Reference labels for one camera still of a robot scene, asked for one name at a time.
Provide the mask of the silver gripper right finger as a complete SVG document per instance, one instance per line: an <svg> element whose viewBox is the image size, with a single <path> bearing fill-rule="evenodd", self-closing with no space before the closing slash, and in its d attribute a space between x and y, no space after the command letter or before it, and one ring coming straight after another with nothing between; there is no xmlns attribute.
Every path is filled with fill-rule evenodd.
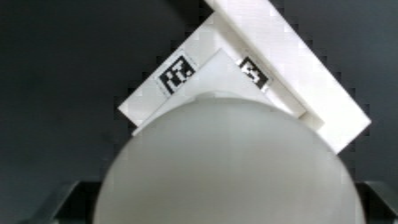
<svg viewBox="0 0 398 224"><path fill-rule="evenodd" d="M398 224L398 192L384 182L356 183L366 224Z"/></svg>

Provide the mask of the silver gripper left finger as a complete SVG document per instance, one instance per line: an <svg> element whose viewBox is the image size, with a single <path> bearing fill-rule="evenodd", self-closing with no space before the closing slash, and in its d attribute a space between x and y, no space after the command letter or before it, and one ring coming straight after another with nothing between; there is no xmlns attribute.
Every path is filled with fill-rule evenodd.
<svg viewBox="0 0 398 224"><path fill-rule="evenodd" d="M77 186L77 182L64 182L55 187L34 215L20 224L80 224L80 219L64 211Z"/></svg>

